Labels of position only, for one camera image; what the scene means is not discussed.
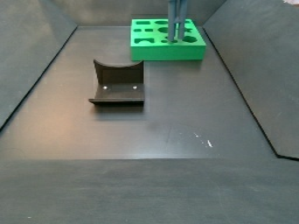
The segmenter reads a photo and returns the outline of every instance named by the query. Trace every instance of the scratch mark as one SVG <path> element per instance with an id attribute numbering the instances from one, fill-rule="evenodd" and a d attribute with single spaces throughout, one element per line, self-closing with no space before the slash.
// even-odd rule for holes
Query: scratch mark
<path id="1" fill-rule="evenodd" d="M 210 145 L 210 147 L 213 148 L 213 145 L 211 145 L 211 140 L 209 140 L 209 145 Z"/>

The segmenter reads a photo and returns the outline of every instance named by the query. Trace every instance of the gray wall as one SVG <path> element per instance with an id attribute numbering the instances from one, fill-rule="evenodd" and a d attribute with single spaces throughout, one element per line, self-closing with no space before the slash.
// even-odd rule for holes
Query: gray wall
<path id="1" fill-rule="evenodd" d="M 0 1 L 0 128 L 75 28 L 49 0 Z"/>
<path id="2" fill-rule="evenodd" d="M 299 8 L 229 0 L 205 25 L 279 155 L 299 158 Z"/>
<path id="3" fill-rule="evenodd" d="M 53 0 L 79 25 L 130 25 L 133 18 L 166 18 L 169 0 Z M 226 0 L 190 0 L 189 16 L 203 25 Z"/>

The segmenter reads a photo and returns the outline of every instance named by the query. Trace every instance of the hole in foam block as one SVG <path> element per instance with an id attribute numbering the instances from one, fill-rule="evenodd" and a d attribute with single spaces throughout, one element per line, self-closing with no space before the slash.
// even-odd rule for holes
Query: hole in foam block
<path id="1" fill-rule="evenodd" d="M 150 21 L 137 21 L 135 22 L 138 25 L 150 25 L 151 22 Z"/>
<path id="2" fill-rule="evenodd" d="M 198 41 L 198 39 L 193 36 L 186 36 L 182 41 L 187 43 L 194 43 Z"/>
<path id="3" fill-rule="evenodd" d="M 169 25 L 169 21 L 163 21 L 163 20 L 155 21 L 155 23 L 158 25 Z"/>
<path id="4" fill-rule="evenodd" d="M 159 32 L 167 33 L 169 32 L 169 27 L 162 27 L 158 29 Z"/>
<path id="5" fill-rule="evenodd" d="M 167 40 L 163 39 L 162 42 L 163 42 L 165 44 L 166 44 L 166 43 L 174 43 L 174 44 L 175 44 L 175 43 L 178 43 L 178 40 L 167 41 Z"/>
<path id="6" fill-rule="evenodd" d="M 139 43 L 143 42 L 143 41 L 150 42 L 151 44 L 155 43 L 155 39 L 154 39 L 154 38 L 137 38 L 137 39 L 135 39 L 135 43 L 137 43 L 137 44 L 139 44 Z"/>

